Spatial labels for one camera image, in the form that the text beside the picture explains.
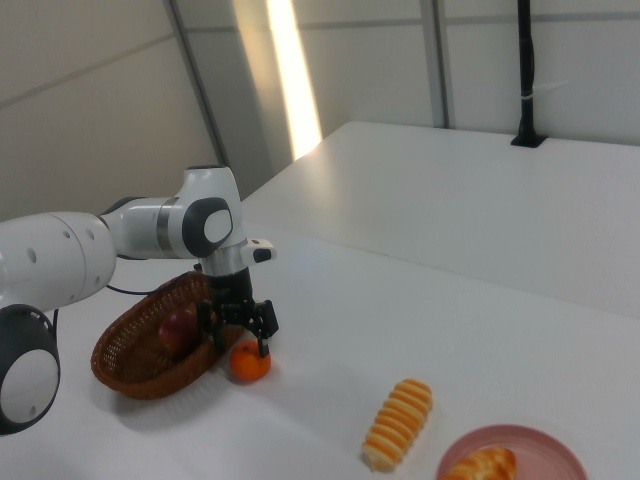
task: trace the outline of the wicker basket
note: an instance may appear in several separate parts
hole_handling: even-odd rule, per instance
[[[218,360],[213,342],[203,342],[176,360],[158,339],[161,323],[175,309],[210,298],[207,277],[198,272],[171,280],[120,316],[102,334],[91,356],[91,370],[109,388],[137,399],[160,398],[186,387]],[[222,329],[230,348],[244,329]]]

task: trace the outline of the red apple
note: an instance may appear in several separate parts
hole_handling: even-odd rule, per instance
[[[200,342],[196,314],[186,308],[171,312],[160,325],[158,338],[173,357],[186,357]]]

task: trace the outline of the wall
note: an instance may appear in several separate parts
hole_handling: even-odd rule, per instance
[[[517,2],[442,0],[451,127],[514,133]],[[640,3],[531,0],[536,130],[640,145]]]
[[[169,196],[217,163],[167,5],[0,2],[0,220]]]
[[[266,0],[176,5],[247,196],[294,160]],[[430,1],[292,5],[323,137],[351,120],[443,125],[434,29],[423,28],[434,20]]]

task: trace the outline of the plate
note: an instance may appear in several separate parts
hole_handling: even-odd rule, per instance
[[[517,480],[587,480],[580,460],[552,436],[520,425],[492,425],[474,430],[449,447],[438,466],[442,478],[475,450],[505,447],[516,455]]]

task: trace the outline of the striped bread roll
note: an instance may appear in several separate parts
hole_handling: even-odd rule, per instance
[[[424,383],[407,379],[395,386],[362,444],[372,470],[388,470],[402,460],[432,405],[431,389]]]
[[[476,450],[440,480],[514,480],[516,456],[507,448]]]

